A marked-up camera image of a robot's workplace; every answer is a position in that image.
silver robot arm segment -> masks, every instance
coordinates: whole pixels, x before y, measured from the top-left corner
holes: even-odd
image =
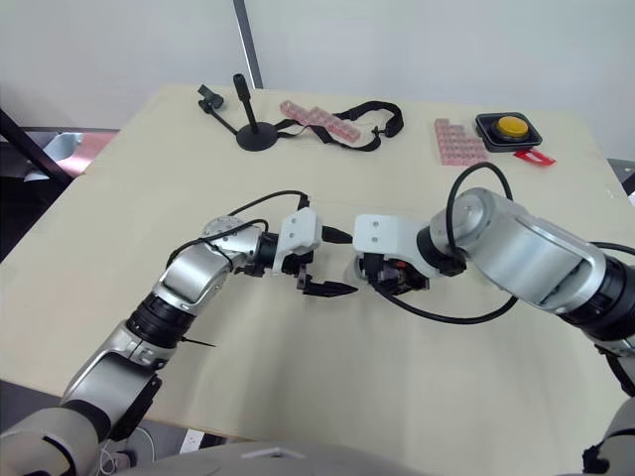
[[[217,218],[200,238],[242,223],[233,216]],[[250,226],[183,249],[130,318],[115,327],[73,377],[60,405],[32,414],[2,434],[3,474],[84,474],[98,454],[99,442],[126,438],[161,387],[156,372],[176,352],[227,274],[256,259],[261,234]],[[272,240],[269,248],[275,253]],[[264,264],[272,260],[273,255]]]

black strap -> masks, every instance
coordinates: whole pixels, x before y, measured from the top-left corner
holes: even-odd
[[[582,466],[584,473],[606,474],[610,467],[610,463],[607,460],[598,457],[599,450],[608,438],[612,438],[614,436],[635,436],[635,428],[625,428],[614,431],[602,439],[599,443],[595,444],[591,448],[587,448],[582,454]]]
[[[399,107],[393,104],[392,102],[368,101],[368,102],[364,102],[363,104],[360,104],[359,106],[351,107],[347,111],[337,112],[333,114],[333,116],[337,117],[338,119],[344,119],[344,120],[347,119],[349,121],[356,121],[358,118],[360,118],[367,112],[379,111],[382,109],[385,109],[391,112],[393,114],[393,117],[391,117],[388,120],[388,122],[386,122],[384,129],[379,130],[379,128],[375,126],[375,128],[372,130],[372,133],[375,136],[373,140],[370,141],[365,146],[360,146],[360,147],[353,147],[353,146],[349,146],[348,144],[344,144],[343,142],[336,141],[335,139],[332,138],[332,136],[328,133],[328,131],[326,131],[326,128],[322,126],[314,126],[314,125],[305,126],[303,130],[298,132],[297,134],[282,132],[282,129],[287,129],[288,127],[291,127],[291,126],[302,125],[294,119],[284,119],[280,121],[278,124],[275,124],[274,127],[278,129],[279,131],[278,137],[284,137],[284,138],[296,137],[302,134],[304,130],[308,127],[312,131],[314,131],[314,133],[316,133],[316,135],[325,144],[337,144],[339,147],[342,147],[344,149],[351,149],[353,151],[371,152],[377,149],[381,145],[381,139],[379,138],[379,134],[384,134],[386,137],[394,137],[397,134],[399,134],[399,132],[403,129],[404,117],[401,112],[401,109],[399,109]]]

black pole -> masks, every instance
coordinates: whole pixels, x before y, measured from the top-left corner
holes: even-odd
[[[2,109],[0,109],[0,134],[43,174],[57,183],[61,190],[72,182],[72,178],[56,164],[56,161],[47,156]]]
[[[254,134],[258,134],[258,123],[256,122],[256,117],[254,116],[254,110],[251,108],[251,95],[249,94],[249,88],[247,87],[247,81],[245,81],[245,76],[242,74],[234,74],[234,86],[236,86],[236,94],[238,94],[238,99],[242,102],[242,105],[245,106],[245,113],[247,114],[247,119],[249,119],[249,125],[251,126],[251,132]]]

pink plastic block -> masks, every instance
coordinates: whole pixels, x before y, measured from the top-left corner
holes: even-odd
[[[487,149],[477,137],[469,137],[461,125],[447,119],[435,121],[435,133],[444,166],[472,166],[487,160]]]
[[[350,143],[357,141],[361,136],[356,128],[318,107],[308,111],[295,102],[286,100],[280,104],[280,111],[303,126],[322,126],[331,134]]]

red object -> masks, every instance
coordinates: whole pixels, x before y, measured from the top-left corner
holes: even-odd
[[[531,162],[532,164],[536,164],[537,166],[552,166],[556,163],[551,157],[546,156],[545,154],[538,152],[536,149],[530,149],[529,151],[518,151],[514,153],[519,159],[523,161]]]

